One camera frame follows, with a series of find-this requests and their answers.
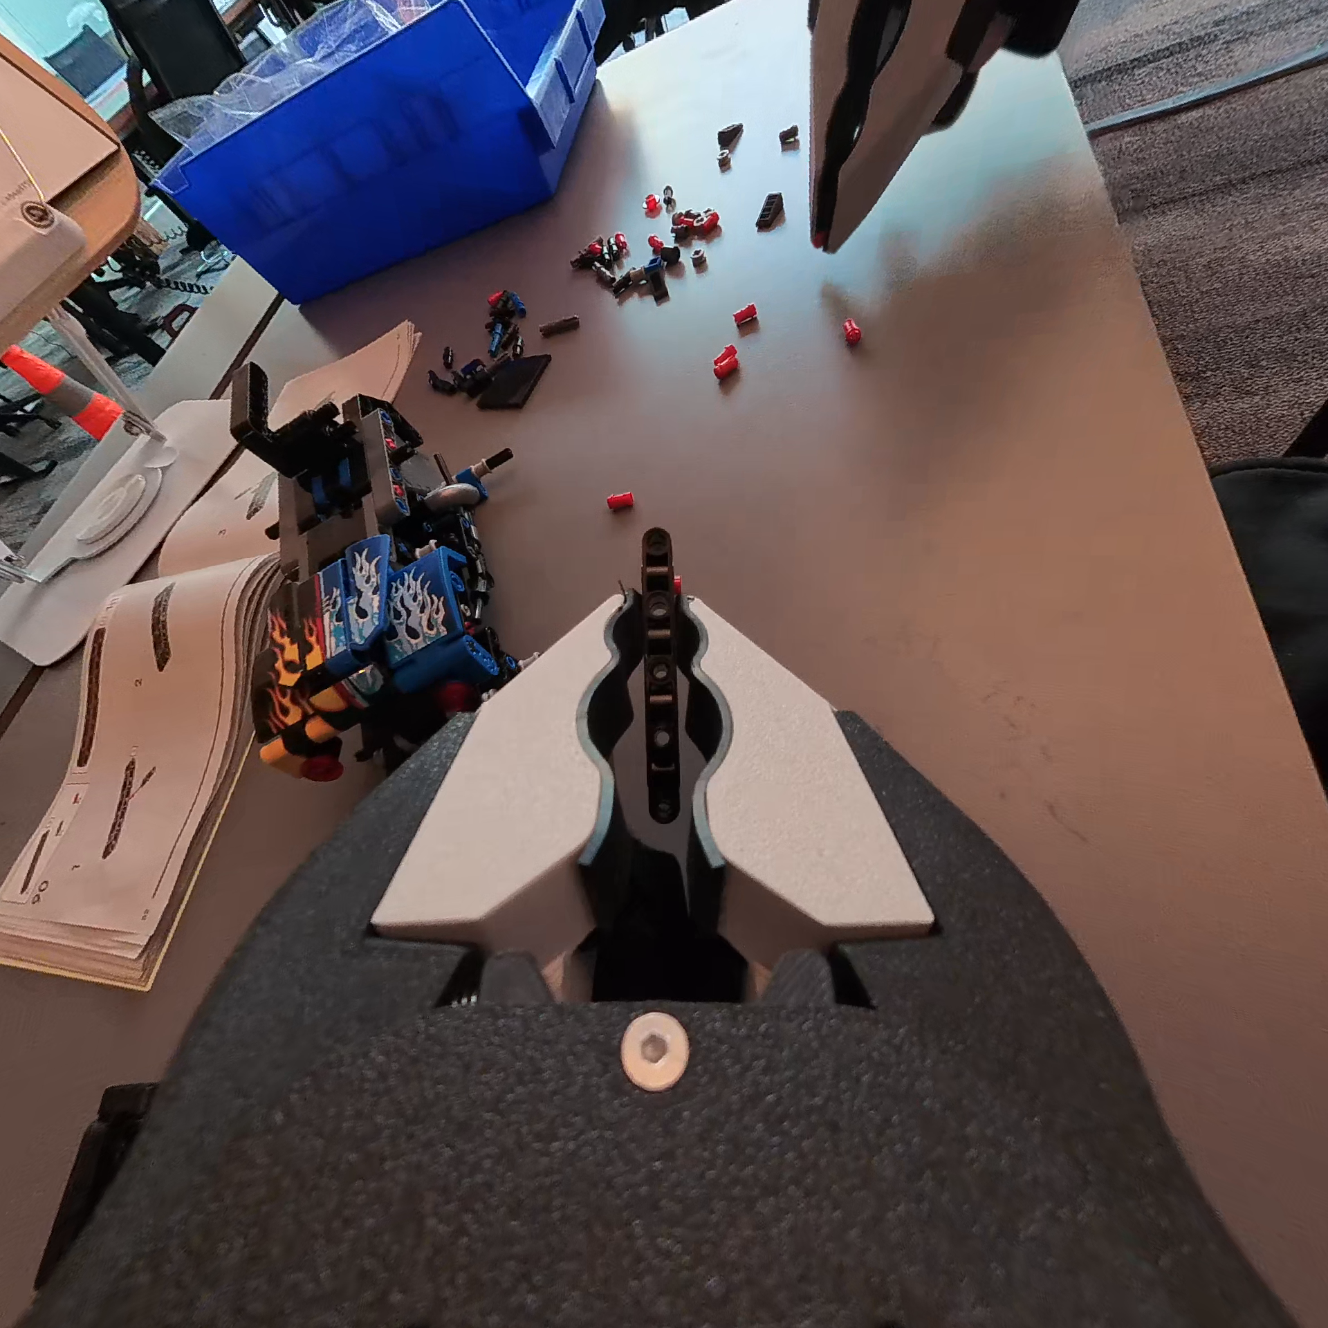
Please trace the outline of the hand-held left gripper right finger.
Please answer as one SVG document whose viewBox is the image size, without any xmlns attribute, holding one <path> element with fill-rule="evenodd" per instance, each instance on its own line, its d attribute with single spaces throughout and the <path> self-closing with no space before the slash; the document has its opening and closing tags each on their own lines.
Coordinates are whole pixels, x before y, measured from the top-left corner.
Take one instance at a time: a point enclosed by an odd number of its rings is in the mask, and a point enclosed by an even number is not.
<svg viewBox="0 0 1328 1328">
<path fill-rule="evenodd" d="M 698 928 L 767 977 L 795 953 L 927 938 L 933 908 L 834 707 L 702 602 L 685 640 Z"/>
</svg>

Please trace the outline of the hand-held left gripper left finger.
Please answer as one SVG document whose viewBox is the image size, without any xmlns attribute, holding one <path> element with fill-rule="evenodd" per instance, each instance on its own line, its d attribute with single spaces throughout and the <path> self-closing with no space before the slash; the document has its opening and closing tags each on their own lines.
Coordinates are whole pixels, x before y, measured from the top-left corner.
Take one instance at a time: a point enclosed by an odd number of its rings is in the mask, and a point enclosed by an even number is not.
<svg viewBox="0 0 1328 1328">
<path fill-rule="evenodd" d="M 614 917 L 614 750 L 635 670 L 637 601 L 611 597 L 478 709 L 376 904 L 376 936 L 545 971 Z"/>
</svg>

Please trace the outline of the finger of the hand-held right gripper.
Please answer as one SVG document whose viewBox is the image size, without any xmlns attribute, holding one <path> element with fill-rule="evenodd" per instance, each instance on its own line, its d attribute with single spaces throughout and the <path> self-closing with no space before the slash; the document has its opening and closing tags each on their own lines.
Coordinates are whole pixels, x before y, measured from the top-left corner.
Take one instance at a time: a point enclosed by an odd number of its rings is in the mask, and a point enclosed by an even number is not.
<svg viewBox="0 0 1328 1328">
<path fill-rule="evenodd" d="M 858 3 L 817 3 L 810 25 L 810 150 L 808 221 L 810 236 L 827 232 L 827 245 L 843 245 L 847 223 L 838 174 L 843 157 L 832 142 L 838 98 L 853 66 L 851 36 Z"/>
<path fill-rule="evenodd" d="M 1009 3 L 830 5 L 830 252 L 1009 33 Z"/>
</svg>

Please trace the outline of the long black lego beam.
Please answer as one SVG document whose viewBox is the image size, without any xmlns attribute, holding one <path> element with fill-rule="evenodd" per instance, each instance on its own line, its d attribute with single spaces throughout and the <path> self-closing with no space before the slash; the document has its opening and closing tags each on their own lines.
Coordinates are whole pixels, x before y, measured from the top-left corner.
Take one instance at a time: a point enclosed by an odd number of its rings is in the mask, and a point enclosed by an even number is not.
<svg viewBox="0 0 1328 1328">
<path fill-rule="evenodd" d="M 672 537 L 650 528 L 640 541 L 640 683 L 644 714 L 644 789 L 653 822 L 676 822 L 681 805 L 678 655 L 681 597 L 672 593 Z"/>
</svg>

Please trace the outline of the blue flame lego truck model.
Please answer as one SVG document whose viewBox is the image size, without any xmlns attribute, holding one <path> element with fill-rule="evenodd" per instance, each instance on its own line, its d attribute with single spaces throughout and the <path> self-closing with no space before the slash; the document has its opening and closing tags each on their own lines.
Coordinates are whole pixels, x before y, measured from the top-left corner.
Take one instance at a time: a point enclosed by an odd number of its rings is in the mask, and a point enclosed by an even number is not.
<svg viewBox="0 0 1328 1328">
<path fill-rule="evenodd" d="M 508 448 L 449 472 L 387 401 L 355 394 L 270 422 L 270 383 L 247 362 L 229 433 L 275 478 L 279 580 L 251 668 L 260 761 L 311 783 L 337 781 L 342 737 L 387 772 L 450 718 L 478 709 L 521 662 L 489 623 L 491 576 L 475 526 L 486 480 Z"/>
</svg>

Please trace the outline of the pile of small lego pieces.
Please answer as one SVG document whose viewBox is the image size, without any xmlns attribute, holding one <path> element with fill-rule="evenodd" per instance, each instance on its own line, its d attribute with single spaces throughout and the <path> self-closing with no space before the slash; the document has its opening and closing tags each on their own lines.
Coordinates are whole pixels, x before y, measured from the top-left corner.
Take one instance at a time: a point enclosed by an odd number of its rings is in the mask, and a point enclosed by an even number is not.
<svg viewBox="0 0 1328 1328">
<path fill-rule="evenodd" d="M 514 291 L 495 291 L 488 299 L 484 357 L 462 362 L 452 345 L 441 349 L 441 368 L 426 372 L 426 385 L 435 396 L 463 396 L 476 401 L 493 388 L 501 372 L 523 358 L 523 321 L 527 310 Z"/>
<path fill-rule="evenodd" d="M 631 221 L 635 230 L 603 230 L 577 245 L 566 269 L 620 304 L 629 297 L 665 304 L 674 284 L 709 273 L 709 252 L 722 237 L 717 208 L 687 208 L 665 185 L 638 198 Z"/>
</svg>

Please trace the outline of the lego instruction booklet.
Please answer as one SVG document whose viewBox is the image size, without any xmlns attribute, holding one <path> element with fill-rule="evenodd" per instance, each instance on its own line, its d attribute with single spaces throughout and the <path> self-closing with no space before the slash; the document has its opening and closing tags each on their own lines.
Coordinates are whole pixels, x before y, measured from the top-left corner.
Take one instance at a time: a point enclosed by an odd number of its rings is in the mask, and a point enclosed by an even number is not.
<svg viewBox="0 0 1328 1328">
<path fill-rule="evenodd" d="M 273 467 L 238 450 L 221 401 L 158 424 L 177 457 L 130 459 L 74 521 L 46 589 L 83 597 L 80 709 L 57 792 L 1 865 L 1 966 L 149 992 L 255 742 L 249 673 L 277 586 Z"/>
</svg>

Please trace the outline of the black flat lego panel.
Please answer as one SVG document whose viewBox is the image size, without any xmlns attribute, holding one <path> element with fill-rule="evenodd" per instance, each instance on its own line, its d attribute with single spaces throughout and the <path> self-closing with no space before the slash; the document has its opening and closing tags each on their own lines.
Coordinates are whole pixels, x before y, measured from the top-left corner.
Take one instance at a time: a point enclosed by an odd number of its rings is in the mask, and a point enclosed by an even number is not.
<svg viewBox="0 0 1328 1328">
<path fill-rule="evenodd" d="M 553 357 L 510 358 L 491 370 L 488 386 L 476 398 L 478 411 L 519 411 L 523 409 Z"/>
</svg>

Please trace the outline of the blue plastic bin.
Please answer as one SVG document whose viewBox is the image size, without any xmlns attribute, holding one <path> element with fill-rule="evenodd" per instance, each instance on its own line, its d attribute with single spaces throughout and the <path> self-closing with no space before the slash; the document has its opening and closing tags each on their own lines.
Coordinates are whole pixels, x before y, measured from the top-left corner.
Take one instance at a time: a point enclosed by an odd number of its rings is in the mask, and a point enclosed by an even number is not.
<svg viewBox="0 0 1328 1328">
<path fill-rule="evenodd" d="M 441 3 L 156 185 L 313 303 L 551 200 L 603 25 L 601 3 Z"/>
</svg>

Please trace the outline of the black padded chair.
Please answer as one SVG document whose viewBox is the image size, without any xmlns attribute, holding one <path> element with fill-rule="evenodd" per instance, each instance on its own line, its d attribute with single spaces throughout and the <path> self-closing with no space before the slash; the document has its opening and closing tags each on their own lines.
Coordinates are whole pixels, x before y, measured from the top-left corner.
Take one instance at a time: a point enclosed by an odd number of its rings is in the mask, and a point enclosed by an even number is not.
<svg viewBox="0 0 1328 1328">
<path fill-rule="evenodd" d="M 1208 472 L 1313 766 L 1326 783 L 1326 407 L 1283 457 Z"/>
</svg>

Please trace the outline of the clear plastic bags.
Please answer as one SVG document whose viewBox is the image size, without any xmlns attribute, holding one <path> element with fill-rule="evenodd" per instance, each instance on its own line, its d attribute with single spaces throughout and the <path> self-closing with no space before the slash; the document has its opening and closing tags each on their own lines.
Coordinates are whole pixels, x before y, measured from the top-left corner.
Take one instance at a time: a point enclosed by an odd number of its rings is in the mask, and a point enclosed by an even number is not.
<svg viewBox="0 0 1328 1328">
<path fill-rule="evenodd" d="M 175 100 L 152 109 L 149 118 L 173 142 L 199 155 L 290 103 L 296 94 L 324 85 L 435 8 L 439 3 L 327 5 L 240 74 L 223 77 L 214 92 Z"/>
</svg>

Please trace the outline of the orange traffic cone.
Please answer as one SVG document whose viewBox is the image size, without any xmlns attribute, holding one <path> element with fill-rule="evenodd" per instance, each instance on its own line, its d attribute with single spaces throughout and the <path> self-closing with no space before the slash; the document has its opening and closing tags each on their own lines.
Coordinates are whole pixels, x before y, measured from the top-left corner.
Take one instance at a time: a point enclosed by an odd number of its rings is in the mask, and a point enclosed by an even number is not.
<svg viewBox="0 0 1328 1328">
<path fill-rule="evenodd" d="M 91 440 L 100 442 L 123 418 L 123 407 L 111 401 L 20 345 L 1 353 L 1 366 L 24 381 L 50 409 L 70 420 Z"/>
</svg>

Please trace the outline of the tan and white box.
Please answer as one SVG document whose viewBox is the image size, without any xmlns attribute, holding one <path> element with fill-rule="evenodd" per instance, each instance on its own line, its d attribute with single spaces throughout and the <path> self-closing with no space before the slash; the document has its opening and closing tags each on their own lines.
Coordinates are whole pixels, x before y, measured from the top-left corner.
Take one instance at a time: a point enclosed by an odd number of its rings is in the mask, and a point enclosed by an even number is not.
<svg viewBox="0 0 1328 1328">
<path fill-rule="evenodd" d="M 1 345 L 100 269 L 139 213 L 137 176 L 110 126 L 1 42 Z"/>
</svg>

